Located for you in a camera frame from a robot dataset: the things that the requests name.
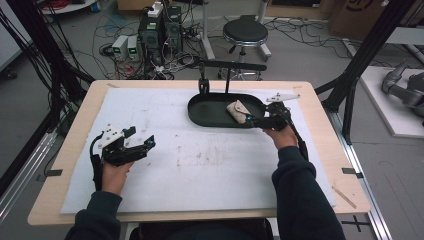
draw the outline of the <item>gray robot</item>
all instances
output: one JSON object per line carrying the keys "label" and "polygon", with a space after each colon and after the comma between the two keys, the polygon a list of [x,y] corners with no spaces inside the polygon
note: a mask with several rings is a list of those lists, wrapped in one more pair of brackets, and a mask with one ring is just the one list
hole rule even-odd
{"label": "gray robot", "polygon": [[384,93],[402,100],[402,103],[411,108],[416,115],[424,117],[424,72],[409,77],[406,89],[396,84],[402,78],[407,66],[407,63],[403,62],[389,72],[383,80],[381,89]]}

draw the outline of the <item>wooden table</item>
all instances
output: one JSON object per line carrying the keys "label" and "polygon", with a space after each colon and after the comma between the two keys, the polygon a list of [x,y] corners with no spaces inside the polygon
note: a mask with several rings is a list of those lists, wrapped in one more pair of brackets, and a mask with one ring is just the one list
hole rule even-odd
{"label": "wooden table", "polygon": [[[214,89],[224,89],[224,81],[211,81]],[[31,225],[73,224],[74,215],[60,214],[69,187],[69,181],[78,157],[85,145],[91,126],[100,110],[109,88],[194,88],[197,81],[117,81],[94,82],[76,116],[74,123],[58,153],[52,169],[63,169],[61,176],[48,177],[28,217]],[[292,89],[301,95],[298,103],[307,122],[310,134],[334,190],[337,214],[365,213],[370,204],[354,174],[344,174],[342,168],[351,168],[339,140],[328,121],[314,89],[308,82],[243,81],[231,82],[237,89]],[[237,211],[161,212],[118,214],[122,222],[172,221],[195,219],[225,219],[249,217],[275,217],[276,209]]]}

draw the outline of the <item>hand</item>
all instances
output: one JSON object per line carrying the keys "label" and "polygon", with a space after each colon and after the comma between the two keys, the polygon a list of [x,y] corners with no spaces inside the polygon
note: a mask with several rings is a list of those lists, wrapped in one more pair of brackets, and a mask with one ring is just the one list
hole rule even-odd
{"label": "hand", "polygon": [[280,131],[272,129],[263,129],[263,131],[274,140],[275,147],[280,150],[288,146],[297,147],[297,138],[290,126],[287,126]]}
{"label": "hand", "polygon": [[102,191],[121,195],[122,188],[127,180],[127,173],[134,162],[119,167],[107,162],[103,165]]}

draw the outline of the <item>dark sleeve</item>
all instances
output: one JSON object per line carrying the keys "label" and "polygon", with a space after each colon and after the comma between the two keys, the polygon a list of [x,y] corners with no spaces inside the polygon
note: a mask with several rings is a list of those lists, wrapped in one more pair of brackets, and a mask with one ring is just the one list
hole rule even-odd
{"label": "dark sleeve", "polygon": [[75,216],[75,225],[66,235],[66,240],[118,240],[121,223],[116,212],[122,198],[109,192],[94,192],[87,209]]}
{"label": "dark sleeve", "polygon": [[277,221],[281,239],[346,239],[333,208],[315,181],[312,163],[297,147],[278,151],[272,174],[277,193]]}

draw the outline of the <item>power supply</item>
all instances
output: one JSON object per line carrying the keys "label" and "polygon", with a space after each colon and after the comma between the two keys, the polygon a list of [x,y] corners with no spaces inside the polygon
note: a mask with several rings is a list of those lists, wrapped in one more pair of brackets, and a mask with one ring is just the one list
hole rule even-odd
{"label": "power supply", "polygon": [[163,65],[163,55],[167,52],[167,47],[164,45],[165,31],[162,19],[163,11],[159,17],[143,16],[138,28],[141,47],[143,49],[145,61],[147,64]]}
{"label": "power supply", "polygon": [[128,56],[128,36],[122,35],[112,45],[116,61],[125,61]]}
{"label": "power supply", "polygon": [[164,10],[164,22],[166,32],[166,42],[168,48],[175,54],[183,51],[183,32],[181,21],[181,7],[169,6]]}
{"label": "power supply", "polygon": [[130,56],[130,61],[138,62],[140,61],[140,47],[138,44],[137,36],[128,37],[128,54]]}

